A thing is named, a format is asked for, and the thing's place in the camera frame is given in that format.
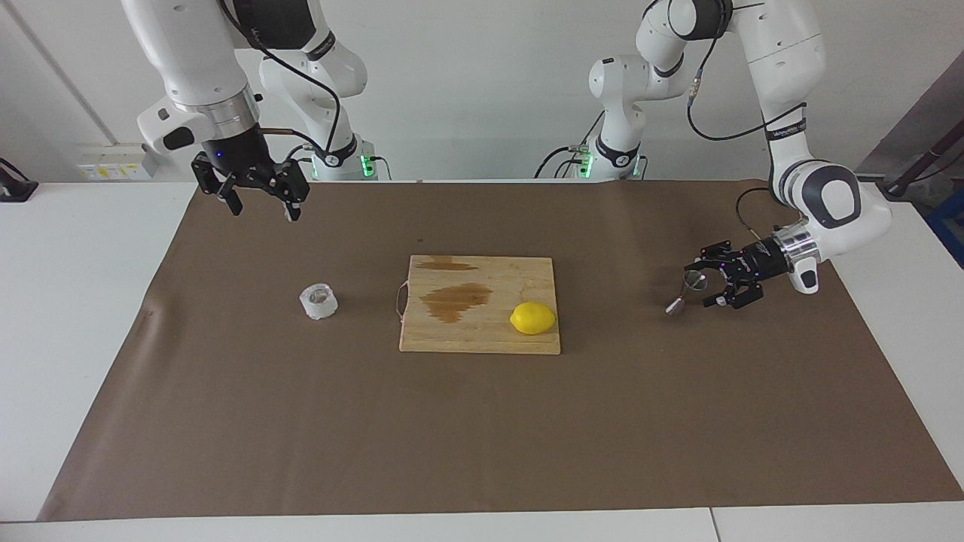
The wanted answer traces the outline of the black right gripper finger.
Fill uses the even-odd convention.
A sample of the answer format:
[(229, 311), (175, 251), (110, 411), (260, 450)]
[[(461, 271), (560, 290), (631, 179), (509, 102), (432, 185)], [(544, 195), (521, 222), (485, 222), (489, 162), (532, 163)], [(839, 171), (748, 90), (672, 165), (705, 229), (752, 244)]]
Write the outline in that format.
[(263, 190), (282, 200), (286, 219), (289, 222), (296, 222), (302, 214), (300, 207), (310, 194), (310, 185), (304, 177), (300, 162), (282, 162), (274, 165), (273, 172)]
[(239, 216), (243, 209), (243, 202), (234, 190), (235, 178), (228, 175), (223, 181), (206, 152), (199, 152), (192, 160), (192, 172), (195, 175), (200, 191), (205, 195), (216, 196), (221, 200), (233, 216)]

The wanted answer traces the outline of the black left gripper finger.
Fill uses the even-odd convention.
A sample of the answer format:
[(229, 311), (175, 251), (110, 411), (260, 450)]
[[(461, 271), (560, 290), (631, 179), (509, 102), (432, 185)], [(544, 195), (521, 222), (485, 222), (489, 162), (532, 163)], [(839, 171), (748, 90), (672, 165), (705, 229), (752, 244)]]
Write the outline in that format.
[(712, 293), (703, 298), (703, 308), (712, 306), (729, 306), (732, 309), (742, 309), (761, 299), (761, 280), (732, 280), (723, 278), (722, 291)]
[(703, 247), (699, 257), (686, 265), (684, 271), (703, 272), (709, 269), (721, 272), (743, 272), (745, 270), (743, 256), (743, 249), (734, 249), (731, 241), (723, 241)]

